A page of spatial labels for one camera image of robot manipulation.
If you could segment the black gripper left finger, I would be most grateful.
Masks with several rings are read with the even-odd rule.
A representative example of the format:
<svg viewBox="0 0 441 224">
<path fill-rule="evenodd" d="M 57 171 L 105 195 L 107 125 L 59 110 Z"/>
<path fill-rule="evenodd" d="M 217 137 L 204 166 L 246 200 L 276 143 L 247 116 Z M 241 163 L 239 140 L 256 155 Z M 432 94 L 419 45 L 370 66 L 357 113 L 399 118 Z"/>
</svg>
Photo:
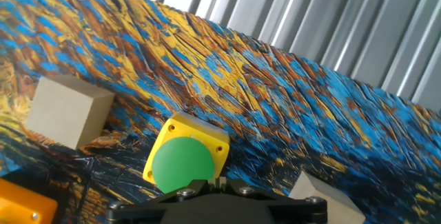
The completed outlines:
<svg viewBox="0 0 441 224">
<path fill-rule="evenodd" d="M 165 211 L 176 204 L 216 191 L 217 179 L 193 180 L 188 185 L 138 205 L 122 202 L 110 204 L 106 209 L 107 223 L 136 223 L 163 217 Z"/>
</svg>

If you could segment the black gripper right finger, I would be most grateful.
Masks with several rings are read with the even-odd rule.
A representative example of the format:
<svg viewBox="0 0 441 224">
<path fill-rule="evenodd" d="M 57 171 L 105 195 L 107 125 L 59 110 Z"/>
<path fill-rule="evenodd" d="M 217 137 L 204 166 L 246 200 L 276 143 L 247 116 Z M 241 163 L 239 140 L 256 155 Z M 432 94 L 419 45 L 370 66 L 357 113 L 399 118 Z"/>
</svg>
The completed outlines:
<svg viewBox="0 0 441 224">
<path fill-rule="evenodd" d="M 327 202 L 319 196 L 295 200 L 241 179 L 218 179 L 217 192 L 225 196 L 225 213 L 239 223 L 327 222 Z"/>
</svg>

